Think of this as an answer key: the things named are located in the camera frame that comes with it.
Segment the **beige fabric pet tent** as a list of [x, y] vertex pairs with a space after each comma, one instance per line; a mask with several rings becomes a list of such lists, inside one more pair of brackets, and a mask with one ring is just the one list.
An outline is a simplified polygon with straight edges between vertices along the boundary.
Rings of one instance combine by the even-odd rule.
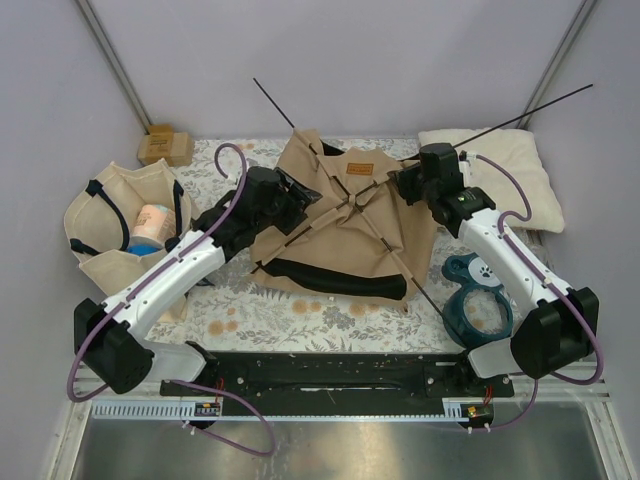
[[[417, 293], [409, 272], [420, 283], [428, 274], [437, 225], [427, 205], [408, 206], [383, 175], [418, 160], [395, 159], [382, 149], [351, 147], [340, 150], [323, 142], [315, 130], [298, 130], [312, 142], [322, 167], [314, 171], [310, 152], [292, 137], [284, 147], [278, 168], [321, 199], [306, 208], [306, 220], [292, 233], [275, 227], [261, 232], [250, 248], [252, 279], [267, 288], [294, 293], [344, 296], [358, 301], [399, 306]], [[372, 183], [383, 183], [357, 198], [364, 217], [347, 204], [347, 196], [331, 177], [337, 177], [355, 195]], [[287, 241], [307, 233], [293, 243]], [[384, 237], [394, 253], [389, 253]]]

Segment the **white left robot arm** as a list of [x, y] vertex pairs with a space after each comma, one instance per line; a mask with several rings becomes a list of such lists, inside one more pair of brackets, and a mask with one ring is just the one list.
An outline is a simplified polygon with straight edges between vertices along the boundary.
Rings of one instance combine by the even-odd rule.
[[274, 226], [291, 233], [321, 194], [279, 168], [252, 167], [237, 189], [204, 211], [191, 230], [137, 281], [97, 304], [74, 311], [77, 356], [113, 392], [145, 380], [182, 380], [196, 395], [216, 386], [217, 372], [200, 347], [147, 340], [151, 327], [199, 281]]

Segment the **black tent pole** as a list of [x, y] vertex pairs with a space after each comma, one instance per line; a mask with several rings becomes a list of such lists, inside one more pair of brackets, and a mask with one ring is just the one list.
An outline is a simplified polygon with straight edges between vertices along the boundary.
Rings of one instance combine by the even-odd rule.
[[[318, 167], [322, 167], [322, 164], [319, 161], [321, 155], [318, 153], [318, 151], [316, 151], [312, 142], [309, 141], [304, 135], [300, 134], [298, 130], [296, 130], [295, 125], [280, 108], [280, 106], [275, 102], [272, 96], [261, 85], [261, 83], [255, 77], [252, 80], [260, 89], [260, 91], [266, 96], [266, 98], [271, 102], [274, 108], [280, 113], [284, 120], [292, 127], [294, 134], [292, 139], [298, 139], [301, 145], [306, 149], [305, 152], [310, 152], [310, 158], [313, 159], [311, 161], [311, 165], [314, 167], [314, 171], [317, 171]], [[468, 160], [470, 160], [471, 154], [462, 151], [460, 155], [458, 155], [456, 148], [468, 144], [483, 136], [486, 136], [493, 131], [501, 129], [503, 126], [507, 126], [508, 124], [513, 123], [516, 120], [524, 119], [527, 116], [530, 116], [540, 110], [543, 110], [555, 103], [558, 103], [566, 98], [569, 98], [592, 87], [594, 87], [593, 83], [585, 85], [584, 87], [571, 91], [530, 111], [525, 111], [523, 114], [507, 120], [499, 125], [496, 125], [495, 127], [469, 137], [456, 145], [444, 143], [421, 147], [418, 154], [410, 157], [409, 159], [406, 159], [416, 161], [419, 160], [419, 163], [414, 162], [407, 168], [390, 170], [383, 175], [383, 180], [391, 180], [392, 183], [396, 185], [400, 196], [406, 201], [407, 205], [411, 206], [420, 200], [424, 200], [425, 202], [429, 203], [430, 207], [436, 209], [436, 215], [434, 218], [438, 221], [443, 220], [444, 223], [442, 223], [442, 225], [449, 228], [449, 226], [455, 223], [454, 220], [457, 217], [454, 218], [454, 216], [452, 216], [453, 213], [451, 212], [453, 212], [453, 210], [449, 212], [449, 210], [447, 210], [449, 207], [443, 206], [444, 203], [440, 205], [440, 197], [444, 198], [448, 195], [457, 195], [463, 190], [470, 188], [468, 186], [465, 186], [465, 182], [467, 182], [467, 180], [464, 180], [464, 178], [466, 178], [464, 177], [464, 175], [466, 174], [463, 174], [460, 163], [469, 163]], [[481, 155], [477, 154], [478, 159], [490, 164], [495, 169], [502, 172], [503, 175], [505, 175], [513, 183], [513, 185], [516, 187], [516, 190], [519, 192], [526, 208], [526, 216], [522, 216], [515, 211], [509, 210], [501, 214], [502, 216], [499, 218], [499, 222], [503, 222], [504, 219], [508, 216], [514, 216], [522, 222], [528, 222], [532, 217], [532, 207], [521, 185], [518, 183], [515, 177], [513, 177], [513, 175], [511, 175], [497, 163], [493, 162], [493, 160], [490, 161], [488, 158], [484, 157], [482, 157], [481, 159], [480, 157]], [[383, 183], [383, 180], [372, 180], [373, 183], [370, 186], [364, 188], [357, 195], [364, 194], [374, 187], [380, 186]]]
[[[284, 113], [284, 111], [280, 108], [280, 106], [275, 102], [275, 100], [271, 97], [271, 95], [266, 91], [266, 89], [261, 85], [261, 83], [255, 77], [253, 77], [252, 80], [256, 84], [256, 86], [260, 89], [260, 91], [265, 95], [265, 97], [269, 100], [269, 102], [273, 105], [273, 107], [282, 116], [282, 118], [288, 123], [288, 125], [291, 127], [293, 133], [296, 133], [296, 126], [289, 119], [289, 117]], [[318, 152], [314, 149], [314, 147], [313, 147], [313, 145], [311, 143], [308, 144], [308, 149], [312, 152], [312, 154], [314, 155], [314, 158], [317, 160]], [[358, 205], [356, 200], [357, 200], [357, 198], [359, 196], [363, 195], [364, 193], [368, 192], [369, 190], [372, 190], [374, 188], [379, 187], [380, 184], [378, 184], [376, 181], [372, 181], [372, 183], [369, 186], [367, 186], [366, 188], [362, 189], [360, 192], [356, 193], [355, 195], [351, 195], [350, 192], [344, 187], [344, 185], [341, 183], [341, 181], [337, 177], [333, 176], [331, 178], [337, 183], [339, 188], [347, 196], [337, 206], [337, 208], [340, 209], [343, 206], [345, 206], [347, 204], [350, 204], [366, 220], [366, 218], [364, 217], [364, 213], [363, 213], [364, 212], [364, 208], [362, 206]], [[311, 229], [311, 227], [305, 227], [305, 229], [300, 234], [296, 234], [293, 237], [292, 240], [287, 241], [285, 243], [285, 246], [288, 246], [289, 244], [293, 243], [295, 240], [297, 240], [299, 237], [301, 237], [303, 233], [307, 233], [310, 229]], [[394, 253], [394, 250], [391, 248], [390, 244], [387, 242], [387, 240], [384, 237], [380, 237], [379, 240], [382, 242], [382, 244], [385, 246], [385, 248], [388, 250], [389, 253]], [[424, 288], [415, 279], [415, 277], [411, 274], [411, 272], [409, 272], [409, 279], [415, 285], [417, 290], [424, 296], [424, 298], [433, 307], [433, 309], [436, 311], [436, 313], [444, 320], [444, 315], [443, 315], [442, 310], [436, 305], [436, 303], [433, 301], [433, 299], [426, 293]]]

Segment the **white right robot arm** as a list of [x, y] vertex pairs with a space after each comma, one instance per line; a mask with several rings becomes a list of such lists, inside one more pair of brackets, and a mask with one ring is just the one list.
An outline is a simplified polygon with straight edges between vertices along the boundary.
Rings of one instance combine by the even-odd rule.
[[598, 382], [604, 356], [596, 338], [599, 300], [588, 287], [573, 288], [546, 267], [513, 234], [502, 212], [468, 178], [474, 155], [448, 143], [420, 148], [418, 163], [390, 173], [399, 195], [427, 204], [433, 219], [476, 253], [502, 282], [523, 320], [508, 338], [491, 340], [467, 355], [455, 383], [475, 396], [491, 377], [521, 373], [551, 375], [583, 386]]

